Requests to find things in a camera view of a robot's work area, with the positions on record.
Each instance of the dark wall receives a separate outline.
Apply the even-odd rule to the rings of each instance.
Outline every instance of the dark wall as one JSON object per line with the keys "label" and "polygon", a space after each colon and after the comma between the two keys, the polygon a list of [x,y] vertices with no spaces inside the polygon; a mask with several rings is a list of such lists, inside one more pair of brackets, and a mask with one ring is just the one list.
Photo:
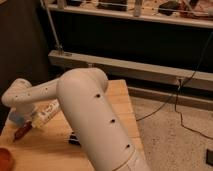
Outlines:
{"label": "dark wall", "polygon": [[[0,96],[17,77],[33,84],[50,79],[48,48],[36,9],[39,0],[7,0],[0,5]],[[0,123],[8,109],[0,104]]]}

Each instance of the wooden table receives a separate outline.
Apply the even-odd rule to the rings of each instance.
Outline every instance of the wooden table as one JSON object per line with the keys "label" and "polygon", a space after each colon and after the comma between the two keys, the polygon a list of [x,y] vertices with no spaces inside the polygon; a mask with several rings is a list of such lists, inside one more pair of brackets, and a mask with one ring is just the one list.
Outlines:
{"label": "wooden table", "polygon": [[[124,80],[109,82],[106,95],[116,114],[126,127],[136,148],[143,147]],[[37,103],[42,108],[47,102]],[[14,171],[90,171],[94,170],[81,147],[68,144],[71,128],[62,112],[57,114],[42,130],[33,129],[21,140],[13,142],[17,127],[6,121],[0,147],[8,148],[14,159]]]}

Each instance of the cable cord on floor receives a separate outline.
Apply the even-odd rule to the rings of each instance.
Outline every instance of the cable cord on floor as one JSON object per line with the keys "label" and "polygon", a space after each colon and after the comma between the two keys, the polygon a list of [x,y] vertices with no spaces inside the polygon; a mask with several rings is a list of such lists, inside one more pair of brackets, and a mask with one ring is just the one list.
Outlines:
{"label": "cable cord on floor", "polygon": [[146,116],[144,116],[144,117],[141,117],[141,118],[139,118],[139,119],[136,119],[136,121],[142,121],[142,120],[144,120],[144,119],[146,119],[146,118],[148,118],[148,117],[150,117],[150,116],[156,114],[157,112],[159,112],[167,103],[169,103],[169,101],[172,99],[172,97],[176,94],[175,104],[174,104],[174,110],[175,110],[176,113],[179,113],[179,114],[180,114],[181,126],[182,126],[183,128],[185,128],[185,129],[191,131],[191,132],[197,133],[197,134],[199,134],[199,135],[201,135],[201,136],[203,136],[203,137],[205,137],[205,138],[207,138],[207,139],[213,140],[213,137],[207,136],[207,135],[203,134],[202,132],[199,132],[199,131],[197,131],[197,130],[194,130],[194,129],[192,129],[192,128],[189,128],[189,127],[185,126],[185,125],[183,124],[183,114],[182,114],[180,111],[177,110],[178,98],[179,98],[180,90],[181,90],[187,83],[189,83],[189,82],[192,80],[192,78],[195,76],[196,72],[197,72],[198,69],[200,68],[200,65],[202,64],[202,62],[203,62],[203,60],[204,60],[204,58],[205,58],[206,50],[207,50],[207,48],[208,48],[208,46],[209,46],[210,41],[212,40],[212,36],[213,36],[213,31],[212,31],[212,32],[210,33],[210,35],[208,36],[208,39],[207,39],[207,41],[206,41],[206,43],[205,43],[205,45],[204,45],[204,47],[203,47],[203,49],[202,49],[202,52],[201,52],[201,55],[200,55],[200,59],[199,59],[199,61],[198,61],[198,64],[197,64],[196,68],[194,69],[192,75],[191,75],[189,78],[187,78],[187,79],[185,79],[185,80],[183,80],[183,81],[182,81],[182,80],[179,80],[179,86],[178,86],[178,88],[177,88],[177,91],[171,93],[171,95],[166,99],[166,101],[165,101],[160,107],[158,107],[158,108],[157,108],[155,111],[153,111],[152,113],[150,113],[150,114],[148,114],[148,115],[146,115]]}
{"label": "cable cord on floor", "polygon": [[213,137],[210,137],[210,136],[208,136],[208,135],[206,135],[206,134],[204,134],[204,133],[202,133],[202,132],[200,132],[200,131],[198,131],[198,130],[192,129],[192,128],[190,128],[190,127],[184,125],[184,123],[183,123],[183,113],[177,110],[178,98],[179,98],[179,92],[177,92],[177,94],[176,94],[175,104],[174,104],[174,110],[175,110],[176,113],[178,113],[178,114],[180,115],[180,125],[181,125],[183,128],[185,128],[185,129],[187,129],[187,130],[189,130],[189,131],[191,131],[191,132],[194,132],[194,133],[196,133],[196,134],[198,134],[198,135],[200,135],[200,136],[202,136],[202,137],[204,137],[204,138],[207,138],[207,139],[209,139],[209,140],[213,140]]}

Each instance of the black dot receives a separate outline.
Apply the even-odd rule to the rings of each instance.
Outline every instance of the black dot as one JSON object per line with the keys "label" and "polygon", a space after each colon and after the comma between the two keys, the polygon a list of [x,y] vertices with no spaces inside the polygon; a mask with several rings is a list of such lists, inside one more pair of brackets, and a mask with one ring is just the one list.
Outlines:
{"label": "black dot", "polygon": [[95,97],[96,97],[96,98],[100,98],[101,95],[100,95],[100,94],[96,94]]}
{"label": "black dot", "polygon": [[130,145],[129,145],[129,144],[127,144],[127,145],[126,145],[126,148],[129,148],[129,147],[130,147]]}
{"label": "black dot", "polygon": [[110,123],[115,123],[115,119],[112,119],[112,120],[110,121]]}

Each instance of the gray carpet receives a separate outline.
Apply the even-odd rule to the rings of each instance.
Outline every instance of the gray carpet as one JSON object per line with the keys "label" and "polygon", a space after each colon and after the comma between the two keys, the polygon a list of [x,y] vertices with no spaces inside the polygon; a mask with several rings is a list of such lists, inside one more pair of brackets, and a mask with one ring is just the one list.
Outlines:
{"label": "gray carpet", "polygon": [[[141,118],[162,102],[131,97],[136,118]],[[213,111],[178,106],[184,124],[213,137]],[[152,171],[213,171],[205,163],[206,149],[213,150],[213,141],[184,129],[174,105],[167,104],[155,115],[138,122],[140,134]]]}

